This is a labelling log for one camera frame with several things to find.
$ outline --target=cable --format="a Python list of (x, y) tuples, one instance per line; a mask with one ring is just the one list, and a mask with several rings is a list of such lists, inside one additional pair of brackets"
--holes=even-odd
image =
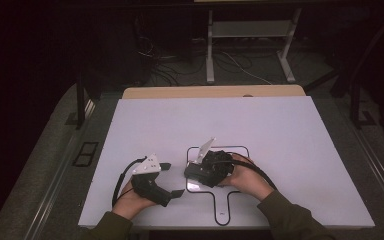
[(173, 81), (173, 82), (175, 83), (176, 86), (179, 86), (179, 85), (180, 85), (179, 82), (176, 80), (176, 78), (174, 78), (173, 76), (171, 76), (169, 73), (164, 72), (164, 71), (162, 71), (162, 70), (160, 70), (160, 69), (158, 69), (158, 68), (154, 68), (154, 71), (155, 71), (154, 73), (156, 73), (156, 74), (158, 74), (158, 75), (160, 75), (160, 76), (166, 78), (166, 79), (170, 82), (170, 86), (172, 85), (172, 84), (171, 84), (171, 81)]
[(248, 62), (248, 65), (247, 66), (243, 66), (242, 64), (240, 64), (238, 61), (233, 61), (235, 64), (232, 64), (232, 63), (229, 63), (229, 62), (226, 62), (226, 61), (222, 61), (223, 63), (226, 63), (228, 65), (231, 65), (231, 66), (234, 66), (234, 67), (237, 67), (239, 66), (240, 68), (242, 69), (249, 69), (253, 66), (253, 63), (251, 61), (251, 59), (249, 59), (247, 56), (245, 55), (242, 55), (242, 54), (231, 54), (231, 53), (227, 53), (227, 52), (223, 52), (223, 51), (214, 51), (215, 53), (222, 53), (224, 55), (227, 54), (227, 56), (230, 58), (229, 60), (231, 60), (233, 57), (241, 57), (241, 58), (244, 58), (247, 62)]
[(223, 54), (225, 54), (226, 56), (228, 56), (228, 57), (229, 57), (229, 58), (230, 58), (230, 59), (231, 59), (231, 60), (232, 60), (238, 67), (239, 67), (239, 69), (242, 70), (242, 72), (244, 72), (244, 73), (250, 75), (251, 77), (255, 77), (255, 78), (257, 78), (257, 79), (263, 80), (264, 82), (266, 82), (266, 83), (268, 83), (268, 84), (270, 84), (270, 85), (273, 85), (271, 82), (267, 81), (266, 79), (261, 78), (261, 77), (258, 77), (258, 76), (255, 76), (254, 74), (247, 72), (247, 71), (246, 71), (245, 69), (243, 69), (242, 66), (241, 66), (239, 63), (237, 63), (236, 60), (235, 60), (233, 57), (231, 57), (228, 53), (226, 53), (226, 52), (221, 52), (221, 53), (223, 53)]
[(135, 161), (133, 161), (132, 163), (130, 163), (126, 169), (124, 169), (124, 172), (122, 174), (120, 174), (120, 177), (118, 178), (118, 181), (117, 181), (117, 184), (115, 185), (115, 189), (114, 189), (114, 194), (113, 194), (113, 198), (112, 198), (112, 206), (114, 207), (115, 203), (117, 202), (117, 200), (123, 196), (124, 194), (126, 194), (127, 192), (125, 192), (124, 194), (122, 194), (120, 197), (118, 197), (118, 193), (120, 192), (120, 188), (121, 188), (121, 184), (123, 183), (124, 181), (124, 177), (126, 177), (126, 173), (127, 171), (129, 171), (129, 169), (135, 165), (136, 163), (141, 163), (143, 162), (147, 157), (145, 156), (144, 158), (141, 158), (141, 159), (136, 159)]
[(123, 197), (124, 195), (126, 195), (126, 193), (132, 191), (133, 189), (134, 189), (134, 188), (130, 188), (129, 190), (127, 190), (127, 191), (125, 191), (124, 193), (122, 193), (122, 194), (117, 198), (117, 201), (118, 201), (121, 197)]
[(150, 57), (150, 58), (154, 58), (154, 55), (150, 55), (150, 54), (147, 54), (147, 53), (143, 53), (143, 52), (140, 52), (138, 51), (138, 53), (142, 56), (145, 56), (145, 57)]
[[(240, 69), (237, 69), (237, 68), (238, 68), (237, 65), (234, 65), (234, 64), (228, 63), (228, 62), (226, 62), (226, 61), (223, 61), (223, 60), (221, 60), (220, 58), (218, 58), (216, 55), (213, 55), (212, 58), (213, 58), (214, 62), (217, 64), (217, 66), (218, 66), (219, 68), (223, 69), (224, 71), (229, 72), (229, 73), (242, 73), (242, 71), (241, 71)], [(222, 66), (222, 65), (220, 64), (220, 62), (225, 63), (225, 64), (227, 64), (227, 65), (234, 66), (234, 67), (235, 67), (235, 70), (233, 71), (233, 70), (230, 70), (230, 69), (225, 68), (224, 66)]]
[[(162, 69), (160, 69), (159, 67), (165, 67), (165, 68), (168, 68), (169, 71), (167, 71), (167, 70), (162, 70)], [(174, 70), (173, 68), (171, 68), (171, 67), (167, 67), (167, 66), (162, 65), (162, 64), (157, 64), (157, 65), (155, 66), (155, 70), (157, 70), (157, 71), (159, 71), (159, 72), (163, 72), (163, 73), (165, 73), (165, 74), (169, 74), (169, 72), (174, 73), (174, 74), (176, 74), (176, 77), (175, 77), (176, 79), (177, 79), (177, 77), (178, 77), (178, 75), (179, 75), (179, 73), (178, 73), (176, 70)]]
[(159, 64), (159, 66), (161, 67), (165, 67), (171, 71), (173, 71), (174, 73), (176, 74), (179, 74), (179, 75), (192, 75), (192, 74), (195, 74), (195, 73), (198, 73), (201, 71), (202, 67), (205, 65), (205, 58), (203, 58), (203, 61), (201, 62), (201, 64), (199, 65), (198, 69), (197, 70), (194, 70), (194, 71), (191, 71), (191, 72), (179, 72), (177, 70), (175, 70), (174, 68), (172, 67), (169, 67), (169, 66), (166, 66), (166, 65), (163, 65), (163, 64)]
[(146, 52), (146, 54), (150, 54), (152, 52), (152, 50), (154, 50), (154, 44), (152, 43), (151, 39), (149, 39), (147, 37), (139, 36), (139, 40), (142, 40), (142, 39), (147, 40), (147, 42), (149, 43), (150, 49)]
[(169, 84), (170, 87), (173, 86), (173, 83), (170, 81), (170, 79), (168, 79), (166, 76), (162, 75), (161, 73), (155, 72), (155, 71), (151, 71), (151, 73), (161, 77), (163, 80), (165, 80), (165, 82)]
[(257, 165), (255, 165), (255, 163), (253, 162), (253, 161), (251, 161), (251, 159), (250, 158), (248, 158), (248, 157), (245, 157), (244, 155), (242, 155), (242, 154), (239, 154), (239, 153), (236, 153), (236, 152), (226, 152), (226, 153), (229, 153), (230, 155), (232, 155), (232, 154), (236, 154), (236, 155), (239, 155), (239, 156), (241, 156), (242, 158), (245, 158), (249, 163), (251, 163), (252, 165), (254, 165), (254, 166), (257, 166)]
[(240, 70), (239, 70), (239, 71), (230, 71), (230, 70), (227, 70), (226, 68), (224, 68), (223, 66), (221, 66), (218, 62), (222, 62), (222, 63), (224, 63), (224, 64), (226, 64), (226, 65), (235, 67), (235, 69), (237, 69), (238, 66), (239, 66), (240, 68), (242, 68), (242, 69), (249, 69), (249, 68), (252, 67), (252, 61), (251, 61), (250, 59), (248, 59), (247, 57), (243, 57), (243, 58), (245, 58), (245, 59), (249, 62), (249, 65), (246, 66), (246, 67), (244, 67), (244, 66), (242, 66), (242, 65), (239, 64), (239, 63), (236, 63), (236, 64), (235, 64), (235, 63), (232, 63), (231, 59), (228, 59), (228, 61), (225, 61), (225, 60), (222, 60), (222, 59), (218, 58), (218, 57), (217, 57), (217, 54), (220, 54), (220, 53), (222, 53), (222, 52), (220, 52), (220, 51), (214, 51), (213, 59), (216, 60), (216, 63), (217, 63), (217, 65), (218, 65), (220, 68), (222, 68), (223, 70), (225, 70), (225, 71), (227, 71), (227, 72), (231, 72), (231, 73), (241, 73), (242, 71), (240, 71)]
[(273, 181), (269, 178), (269, 176), (267, 176), (267, 174), (263, 170), (261, 170), (259, 167), (257, 167), (256, 165), (252, 165), (252, 164), (249, 164), (249, 163), (246, 163), (246, 162), (242, 162), (242, 161), (238, 161), (238, 160), (215, 161), (215, 162), (211, 162), (211, 163), (212, 164), (216, 164), (216, 163), (231, 163), (231, 164), (234, 164), (234, 165), (240, 165), (240, 166), (243, 166), (243, 167), (247, 167), (247, 168), (249, 168), (251, 170), (254, 170), (256, 173), (258, 173), (258, 175), (263, 177), (264, 180), (274, 190), (277, 190), (276, 185), (274, 185)]
[(237, 42), (237, 39), (236, 39), (236, 41), (233, 41), (232, 48), (235, 50), (235, 52), (236, 52), (236, 54), (238, 56), (242, 56), (242, 57), (245, 57), (247, 59), (249, 59), (249, 58), (266, 58), (266, 57), (276, 56), (276, 51), (273, 51), (272, 53), (264, 54), (264, 55), (261, 55), (261, 56), (252, 56), (252, 57), (251, 56), (245, 56), (242, 52), (246, 51), (246, 50), (249, 50), (252, 47), (254, 47), (256, 45), (256, 43), (258, 43), (259, 38), (258, 37), (257, 38), (249, 37), (249, 38), (240, 38), (240, 39), (241, 40), (246, 40), (247, 42), (251, 42), (251, 44), (248, 44), (248, 46), (246, 46), (245, 48), (238, 48), (235, 45), (235, 42)]

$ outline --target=white table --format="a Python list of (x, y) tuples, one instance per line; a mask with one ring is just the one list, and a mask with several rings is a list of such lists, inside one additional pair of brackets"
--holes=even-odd
[[(258, 92), (262, 92), (265, 93), (262, 95), (276, 96), (281, 94), (272, 94), (271, 90), (281, 93), (282, 89), (287, 92), (291, 87), (238, 87), (240, 93), (236, 94), (252, 92), (258, 96)], [(374, 226), (310, 97), (298, 91), (286, 93), (291, 95), (286, 97), (215, 94), (217, 98), (208, 98), (207, 93), (211, 95), (211, 92), (237, 91), (233, 86), (176, 89), (133, 89), (127, 98), (140, 98), (135, 91), (149, 98), (119, 100), (80, 226), (95, 226), (104, 212), (111, 209), (119, 174), (130, 162), (145, 155), (156, 153), (160, 162), (172, 164), (169, 171), (157, 178), (160, 187), (168, 191), (185, 189), (183, 171), (188, 149), (199, 147), (213, 136), (217, 137), (218, 146), (245, 146), (279, 191), (291, 202), (310, 209), (323, 225)], [(185, 97), (179, 98), (182, 94), (167, 94), (167, 91), (177, 94), (183, 91)], [(204, 97), (192, 98), (194, 91)], [(164, 95), (177, 98), (159, 98)], [(214, 219), (213, 202), (211, 194), (185, 191), (166, 208), (155, 206), (141, 212), (134, 219), (134, 226), (139, 230), (263, 229), (269, 226), (256, 208), (258, 202), (250, 196), (230, 195), (230, 222), (223, 227)]]

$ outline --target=sleeve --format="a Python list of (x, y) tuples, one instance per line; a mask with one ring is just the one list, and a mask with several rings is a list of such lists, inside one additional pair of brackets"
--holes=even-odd
[(81, 240), (126, 239), (132, 222), (112, 212), (106, 212), (95, 228), (88, 230)]
[(312, 216), (311, 212), (289, 202), (280, 192), (267, 196), (258, 209), (267, 217), (276, 240), (332, 240), (335, 237)]

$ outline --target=hand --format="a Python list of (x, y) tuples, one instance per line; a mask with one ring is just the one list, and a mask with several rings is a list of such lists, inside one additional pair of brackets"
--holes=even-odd
[[(252, 162), (249, 158), (244, 158), (237, 154), (232, 154), (232, 158), (242, 162)], [(274, 190), (270, 185), (254, 170), (247, 167), (235, 165), (233, 173), (223, 179), (220, 185), (234, 186), (239, 191), (249, 194), (259, 201), (265, 199)]]
[(121, 195), (115, 203), (112, 212), (129, 220), (132, 220), (143, 209), (156, 205), (153, 201), (135, 193), (131, 180), (124, 186)]

